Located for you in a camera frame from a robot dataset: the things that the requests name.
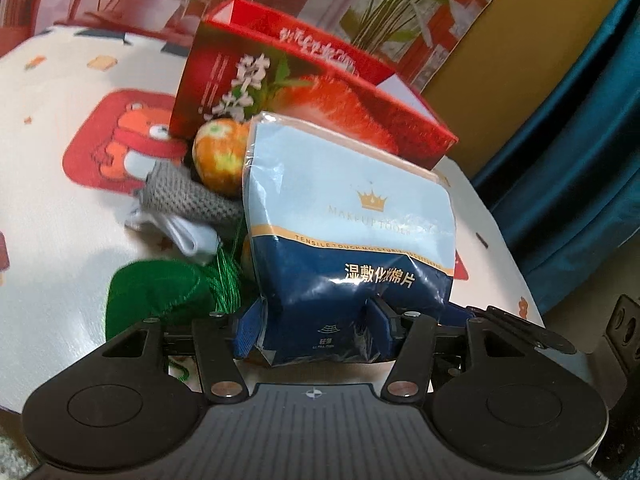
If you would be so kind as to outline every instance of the table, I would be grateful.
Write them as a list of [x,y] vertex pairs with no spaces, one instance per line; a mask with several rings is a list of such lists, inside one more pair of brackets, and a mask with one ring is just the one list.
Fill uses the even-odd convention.
[[[143,238],[123,227],[131,197],[80,186],[65,174],[79,181],[94,178],[90,172],[73,174],[98,168],[91,151],[96,146],[84,137],[86,158],[63,164],[72,140],[79,142],[82,131],[108,129],[117,120],[107,109],[114,102],[136,99],[146,107],[170,108],[184,67],[184,52],[163,41],[100,34],[53,27],[0,59],[0,80],[10,82],[0,87],[0,232],[11,263],[0,286],[0,406],[15,412],[37,386],[104,342],[113,273],[136,259],[173,254],[159,243],[160,235]],[[469,275],[454,281],[451,301],[492,304],[542,324],[469,181],[448,158],[436,170],[452,196],[458,252]],[[241,365],[250,384],[367,381],[379,388],[391,364],[305,366]]]

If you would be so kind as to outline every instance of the cotton pad package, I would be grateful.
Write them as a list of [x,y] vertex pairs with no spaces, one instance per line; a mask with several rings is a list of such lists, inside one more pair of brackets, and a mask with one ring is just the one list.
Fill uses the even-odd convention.
[[385,358],[373,296],[440,318],[456,227],[436,174],[264,112],[252,120],[242,186],[264,306],[257,345],[271,364]]

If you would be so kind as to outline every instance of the green fabric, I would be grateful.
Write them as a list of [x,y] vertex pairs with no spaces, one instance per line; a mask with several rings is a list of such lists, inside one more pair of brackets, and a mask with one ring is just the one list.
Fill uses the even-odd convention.
[[107,298],[107,340],[147,317],[190,324],[216,309],[209,283],[197,266],[178,260],[133,262],[111,280]]

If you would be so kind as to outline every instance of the gray knitted toy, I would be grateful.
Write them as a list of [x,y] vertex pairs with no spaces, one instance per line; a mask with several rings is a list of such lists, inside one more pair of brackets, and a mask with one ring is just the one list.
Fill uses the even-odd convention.
[[241,200],[217,195],[167,160],[156,162],[137,197],[143,209],[213,225],[221,238],[234,237],[244,209]]

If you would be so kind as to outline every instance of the teal curtain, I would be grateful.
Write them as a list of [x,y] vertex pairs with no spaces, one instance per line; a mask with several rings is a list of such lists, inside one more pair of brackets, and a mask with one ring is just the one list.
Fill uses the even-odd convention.
[[541,313],[640,226],[640,0],[580,58],[472,183]]

